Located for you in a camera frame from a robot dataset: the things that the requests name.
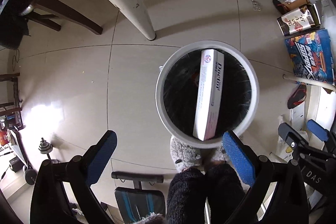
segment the chair leg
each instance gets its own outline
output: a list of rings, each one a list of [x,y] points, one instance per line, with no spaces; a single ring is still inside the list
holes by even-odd
[[[12,81],[13,78],[19,77],[19,76],[20,76],[20,73],[14,73],[14,74],[10,74],[10,75],[0,75],[0,82]]]
[[[82,25],[95,34],[102,34],[103,32],[103,28],[98,24],[59,0],[39,0],[36,3],[35,8],[39,8],[48,13],[57,15],[60,18]]]
[[[55,31],[59,32],[61,30],[61,25],[57,24],[56,22],[53,22],[50,19],[41,17],[41,15],[36,12],[30,12],[29,14],[26,15],[26,18],[34,22],[40,23],[46,27],[49,27]]]

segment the black fuzzy pant leg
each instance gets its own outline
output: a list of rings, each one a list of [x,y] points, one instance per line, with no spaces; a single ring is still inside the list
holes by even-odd
[[[167,198],[168,224],[204,224],[205,176],[195,168],[174,176]]]
[[[238,175],[228,164],[215,165],[205,174],[211,224],[224,224],[245,196]]]

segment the gray slipper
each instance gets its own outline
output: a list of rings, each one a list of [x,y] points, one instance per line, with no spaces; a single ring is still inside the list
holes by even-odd
[[[181,142],[174,136],[170,139],[170,155],[179,173],[192,166],[202,164],[201,151]]]
[[[204,159],[204,164],[208,165],[215,160],[229,161],[229,157],[225,152],[223,146],[212,149],[208,156]]]

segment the person's leg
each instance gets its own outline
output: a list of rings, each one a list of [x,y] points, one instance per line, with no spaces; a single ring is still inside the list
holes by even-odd
[[[226,159],[224,149],[219,147],[205,161],[211,224],[223,224],[245,196],[237,173]]]
[[[177,173],[168,191],[168,224],[204,224],[206,198],[205,177],[198,169]]]
[[[207,184],[205,176],[193,168],[201,164],[200,151],[172,137],[170,153],[178,173],[169,185],[167,222],[204,224]]]

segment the white tiled floor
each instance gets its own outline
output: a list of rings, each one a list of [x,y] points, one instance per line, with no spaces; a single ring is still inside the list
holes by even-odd
[[[248,133],[266,150],[274,148],[277,117],[286,111],[295,85],[282,79],[291,67],[272,0],[256,0],[260,12],[251,0],[144,0],[157,33],[154,41],[107,0],[61,1],[102,25],[104,32],[94,35],[68,21],[59,21],[62,30],[56,32],[29,22],[31,36],[22,40],[16,69],[27,125],[22,136],[35,168],[46,158],[38,152],[41,137],[54,144],[52,157],[68,161],[111,129],[118,146],[92,187],[98,199],[115,206],[115,187],[127,185],[110,178],[112,168],[163,174],[165,183],[154,188],[166,195],[175,170],[170,134],[155,106],[159,66],[178,47],[203,39],[229,43],[251,60],[260,102]]]

